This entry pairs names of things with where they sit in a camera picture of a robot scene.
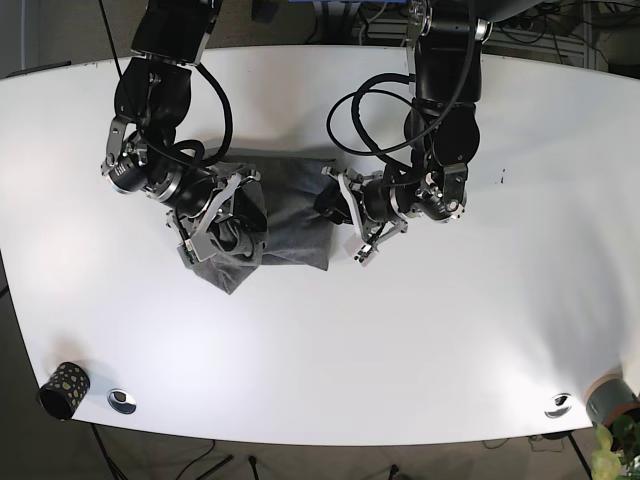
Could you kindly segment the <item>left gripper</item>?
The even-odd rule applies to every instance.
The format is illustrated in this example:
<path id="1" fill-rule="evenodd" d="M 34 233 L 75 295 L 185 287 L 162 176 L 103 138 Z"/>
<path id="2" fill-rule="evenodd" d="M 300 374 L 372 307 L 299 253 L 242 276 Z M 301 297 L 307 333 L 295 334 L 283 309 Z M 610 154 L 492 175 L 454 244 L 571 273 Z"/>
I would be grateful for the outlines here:
<path id="1" fill-rule="evenodd" d="M 314 210 L 335 225 L 352 227 L 345 250 L 358 264 L 366 266 L 382 243 L 407 232 L 407 220 L 392 208 L 395 186 L 384 183 L 383 171 L 363 175 L 325 166 L 322 174 L 330 183 L 316 197 Z"/>

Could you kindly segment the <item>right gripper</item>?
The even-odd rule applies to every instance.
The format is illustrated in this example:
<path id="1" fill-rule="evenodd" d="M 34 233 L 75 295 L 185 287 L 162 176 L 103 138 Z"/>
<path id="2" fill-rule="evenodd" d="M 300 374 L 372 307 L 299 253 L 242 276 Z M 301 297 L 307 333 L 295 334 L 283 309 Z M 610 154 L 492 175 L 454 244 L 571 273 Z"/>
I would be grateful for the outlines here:
<path id="1" fill-rule="evenodd" d="M 166 225 L 179 239 L 183 264 L 250 257 L 263 243 L 260 173 L 250 166 L 215 168 L 182 179 L 166 201 Z"/>

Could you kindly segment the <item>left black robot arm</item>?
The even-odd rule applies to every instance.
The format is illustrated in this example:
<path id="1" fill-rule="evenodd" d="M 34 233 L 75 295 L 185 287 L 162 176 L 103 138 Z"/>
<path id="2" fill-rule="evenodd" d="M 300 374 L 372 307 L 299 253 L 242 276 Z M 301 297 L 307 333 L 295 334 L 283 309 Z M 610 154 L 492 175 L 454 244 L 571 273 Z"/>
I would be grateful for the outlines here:
<path id="1" fill-rule="evenodd" d="M 469 164 L 480 145 L 476 105 L 482 46 L 490 32 L 473 1 L 413 1 L 408 73 L 375 75 L 344 96 L 366 147 L 361 156 L 378 158 L 384 168 L 371 174 L 324 168 L 331 183 L 314 208 L 336 225 L 353 227 L 356 262 L 370 261 L 380 244 L 406 232 L 413 218 L 446 223 L 464 213 Z M 382 148 L 364 127 L 361 103 L 368 94 L 386 94 L 391 83 L 410 87 L 412 98 L 403 142 Z"/>

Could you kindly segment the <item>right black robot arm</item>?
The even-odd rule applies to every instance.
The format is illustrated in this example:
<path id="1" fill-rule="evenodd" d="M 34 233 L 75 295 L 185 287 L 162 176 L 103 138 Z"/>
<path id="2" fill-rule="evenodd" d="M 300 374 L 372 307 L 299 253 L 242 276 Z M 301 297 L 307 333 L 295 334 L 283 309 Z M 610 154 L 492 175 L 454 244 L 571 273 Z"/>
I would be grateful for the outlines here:
<path id="1" fill-rule="evenodd" d="M 117 70 L 115 116 L 101 164 L 116 191 L 142 192 L 169 207 L 167 224 L 179 235 L 189 267 L 219 253 L 246 253 L 267 231 L 265 213 L 245 191 L 259 173 L 219 166 L 231 146 L 232 109 L 201 56 L 220 9 L 218 1 L 148 3 L 132 42 L 134 55 Z M 194 72 L 222 106 L 223 137 L 213 155 L 199 140 L 176 138 L 191 105 Z"/>

